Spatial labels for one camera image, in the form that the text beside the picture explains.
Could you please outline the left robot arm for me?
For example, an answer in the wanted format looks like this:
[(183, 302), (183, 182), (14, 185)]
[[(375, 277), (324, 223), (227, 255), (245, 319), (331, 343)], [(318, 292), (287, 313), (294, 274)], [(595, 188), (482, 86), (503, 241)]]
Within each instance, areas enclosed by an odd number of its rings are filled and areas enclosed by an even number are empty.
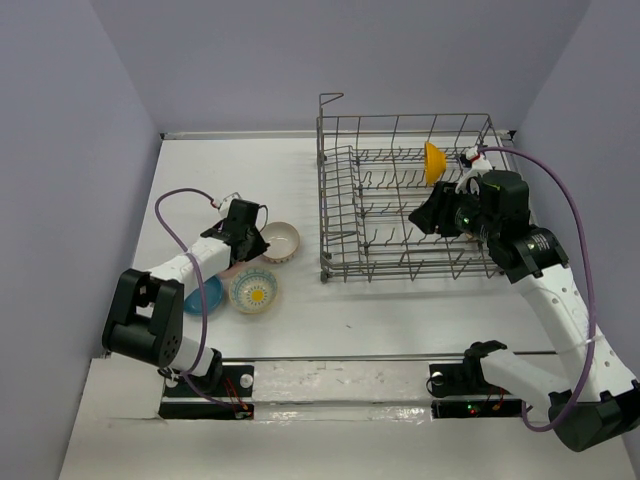
[(206, 303), (204, 282), (268, 249), (256, 225), (261, 206), (232, 198), (224, 218), (190, 247), (149, 271), (128, 269), (117, 282), (102, 333), (102, 346), (158, 369), (171, 369), (201, 395), (215, 392), (223, 377), (222, 354), (206, 340), (184, 336), (184, 300)]

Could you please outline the orange bowl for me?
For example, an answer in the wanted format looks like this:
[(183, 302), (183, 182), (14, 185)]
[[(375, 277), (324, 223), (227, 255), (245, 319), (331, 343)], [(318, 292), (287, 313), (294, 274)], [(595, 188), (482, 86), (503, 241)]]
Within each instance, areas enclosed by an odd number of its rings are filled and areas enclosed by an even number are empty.
[(217, 277), (221, 280), (233, 278), (239, 271), (242, 271), (243, 268), (241, 266), (234, 266), (233, 268), (229, 268), (225, 271), (219, 272)]

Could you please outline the white bowl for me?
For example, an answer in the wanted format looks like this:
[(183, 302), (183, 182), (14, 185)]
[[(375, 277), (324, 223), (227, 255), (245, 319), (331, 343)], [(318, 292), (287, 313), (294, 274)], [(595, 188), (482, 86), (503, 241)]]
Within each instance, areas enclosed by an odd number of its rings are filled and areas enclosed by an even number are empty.
[(261, 234), (269, 244), (262, 254), (265, 261), (270, 263), (285, 263), (290, 261), (299, 250), (301, 239), (298, 230), (287, 222), (268, 223)]

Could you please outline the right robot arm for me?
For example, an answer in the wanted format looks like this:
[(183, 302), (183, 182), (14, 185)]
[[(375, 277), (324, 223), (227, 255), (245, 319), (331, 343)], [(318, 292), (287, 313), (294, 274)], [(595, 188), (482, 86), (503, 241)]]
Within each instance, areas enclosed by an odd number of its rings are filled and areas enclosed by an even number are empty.
[(523, 410), (545, 414), (570, 450), (584, 451), (639, 426), (639, 381), (592, 325), (593, 304), (577, 290), (568, 257), (548, 229), (530, 219), (529, 187), (510, 171), (491, 170), (461, 188), (438, 181), (410, 221), (426, 234), (467, 234), (527, 301), (563, 367), (558, 377), (497, 341), (475, 342), (462, 361), (433, 366), (426, 387), (436, 398), (501, 388)]

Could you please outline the yellow bowl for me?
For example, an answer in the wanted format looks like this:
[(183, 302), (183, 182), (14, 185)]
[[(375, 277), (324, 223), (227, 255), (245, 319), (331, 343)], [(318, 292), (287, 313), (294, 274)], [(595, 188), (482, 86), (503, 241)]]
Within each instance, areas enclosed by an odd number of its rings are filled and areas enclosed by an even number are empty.
[(430, 142), (424, 147), (424, 170), (427, 186), (434, 186), (446, 171), (446, 154)]

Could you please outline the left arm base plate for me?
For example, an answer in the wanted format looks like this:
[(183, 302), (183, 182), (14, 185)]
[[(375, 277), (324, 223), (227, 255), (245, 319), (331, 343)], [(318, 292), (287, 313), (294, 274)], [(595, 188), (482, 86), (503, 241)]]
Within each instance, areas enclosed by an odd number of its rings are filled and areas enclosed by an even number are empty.
[(159, 369), (164, 385), (159, 416), (165, 420), (252, 420), (255, 368), (248, 363), (225, 363), (217, 387), (206, 396), (195, 392), (176, 371)]

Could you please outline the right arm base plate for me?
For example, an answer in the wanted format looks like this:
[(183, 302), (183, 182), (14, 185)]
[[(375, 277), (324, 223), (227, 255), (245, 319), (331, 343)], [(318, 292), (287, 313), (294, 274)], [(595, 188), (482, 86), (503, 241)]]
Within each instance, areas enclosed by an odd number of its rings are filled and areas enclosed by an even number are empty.
[(501, 387), (466, 375), (462, 363), (429, 365), (425, 382), (434, 419), (489, 419), (521, 416), (521, 401)]

